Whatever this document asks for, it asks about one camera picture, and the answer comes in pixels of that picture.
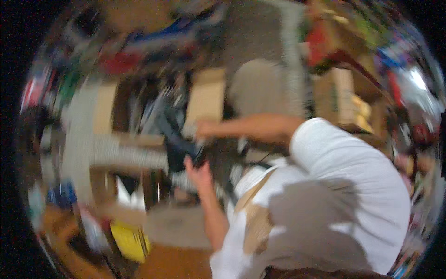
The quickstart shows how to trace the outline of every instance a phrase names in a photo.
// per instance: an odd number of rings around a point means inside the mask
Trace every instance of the person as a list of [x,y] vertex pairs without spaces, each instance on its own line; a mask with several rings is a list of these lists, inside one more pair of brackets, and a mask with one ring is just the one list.
[[389,272],[408,228],[410,200],[383,153],[322,118],[266,112],[197,121],[196,138],[223,137],[282,145],[289,157],[232,168],[236,200],[226,213],[209,162],[194,168],[185,158],[214,250],[213,278],[261,278],[267,267]]

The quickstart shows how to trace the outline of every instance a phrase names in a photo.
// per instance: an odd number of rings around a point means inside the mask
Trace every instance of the white fabric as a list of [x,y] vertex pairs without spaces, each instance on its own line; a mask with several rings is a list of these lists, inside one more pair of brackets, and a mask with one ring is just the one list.
[[211,257],[213,277],[257,279],[268,265],[386,274],[403,244],[410,212],[406,187],[390,160],[321,118],[296,130],[290,154],[269,162],[269,170],[253,168],[235,188],[241,197],[276,169],[252,200],[273,215],[267,249],[243,253],[246,213],[234,213],[229,204],[229,231]]

